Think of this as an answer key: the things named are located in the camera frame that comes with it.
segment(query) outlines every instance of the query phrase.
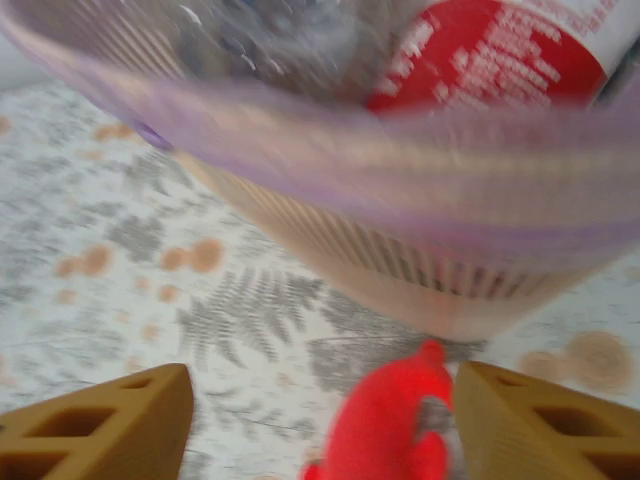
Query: red plastic object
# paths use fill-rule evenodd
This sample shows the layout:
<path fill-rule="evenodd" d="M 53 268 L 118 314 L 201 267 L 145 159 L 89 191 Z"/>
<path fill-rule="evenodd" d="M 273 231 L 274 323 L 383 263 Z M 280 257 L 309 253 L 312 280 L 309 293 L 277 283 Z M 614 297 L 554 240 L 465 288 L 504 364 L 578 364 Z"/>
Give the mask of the red plastic object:
<path fill-rule="evenodd" d="M 430 340 L 415 355 L 366 377 L 337 418 L 324 462 L 307 466 L 301 480 L 446 478 L 449 455 L 442 437 L 431 432 L 415 442 L 425 397 L 453 410 L 453 380 L 444 362 L 444 349 Z"/>

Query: rectangular hole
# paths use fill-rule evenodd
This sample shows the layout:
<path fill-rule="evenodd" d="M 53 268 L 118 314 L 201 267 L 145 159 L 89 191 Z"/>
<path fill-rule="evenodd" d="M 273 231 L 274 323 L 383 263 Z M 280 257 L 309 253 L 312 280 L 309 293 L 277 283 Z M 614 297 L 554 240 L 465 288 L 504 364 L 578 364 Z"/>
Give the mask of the rectangular hole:
<path fill-rule="evenodd" d="M 619 437 L 620 434 L 591 412 L 576 408 L 533 409 L 556 432 L 570 437 Z"/>
<path fill-rule="evenodd" d="M 0 480 L 41 480 L 66 453 L 15 453 L 0 456 Z"/>
<path fill-rule="evenodd" d="M 74 408 L 57 413 L 27 437 L 88 437 L 115 413 L 112 408 Z"/>
<path fill-rule="evenodd" d="M 120 388 L 124 388 L 125 390 L 137 390 L 137 389 L 146 387 L 150 383 L 151 383 L 151 379 L 143 378 L 143 379 L 140 379 L 140 380 L 135 380 L 135 381 L 130 382 L 130 383 L 126 383 Z"/>
<path fill-rule="evenodd" d="M 511 380 L 510 378 L 505 378 L 505 377 L 496 377 L 496 378 L 501 384 L 506 385 L 507 387 L 523 387 L 524 386 L 521 383 L 516 382 L 515 380 Z"/>
<path fill-rule="evenodd" d="M 638 480 L 640 478 L 640 456 L 587 454 L 586 457 L 606 478 L 611 480 Z"/>

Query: red toy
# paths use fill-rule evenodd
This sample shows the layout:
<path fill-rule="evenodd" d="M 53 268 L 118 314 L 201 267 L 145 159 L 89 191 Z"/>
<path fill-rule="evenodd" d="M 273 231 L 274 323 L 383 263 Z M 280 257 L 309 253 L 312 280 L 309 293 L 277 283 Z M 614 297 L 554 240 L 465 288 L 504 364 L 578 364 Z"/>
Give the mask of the red toy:
<path fill-rule="evenodd" d="M 306 467 L 302 480 L 443 480 L 449 461 L 442 437 L 414 439 L 425 397 L 453 410 L 444 362 L 444 349 L 430 340 L 365 378 L 337 418 L 324 462 Z"/>

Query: red label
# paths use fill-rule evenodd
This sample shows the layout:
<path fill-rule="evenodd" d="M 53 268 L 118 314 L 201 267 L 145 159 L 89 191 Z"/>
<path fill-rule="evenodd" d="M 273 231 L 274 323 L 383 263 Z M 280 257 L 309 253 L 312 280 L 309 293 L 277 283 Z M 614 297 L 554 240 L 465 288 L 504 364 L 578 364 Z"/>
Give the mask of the red label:
<path fill-rule="evenodd" d="M 368 106 L 586 106 L 606 80 L 582 44 L 540 15 L 497 0 L 447 0 L 414 22 Z"/>

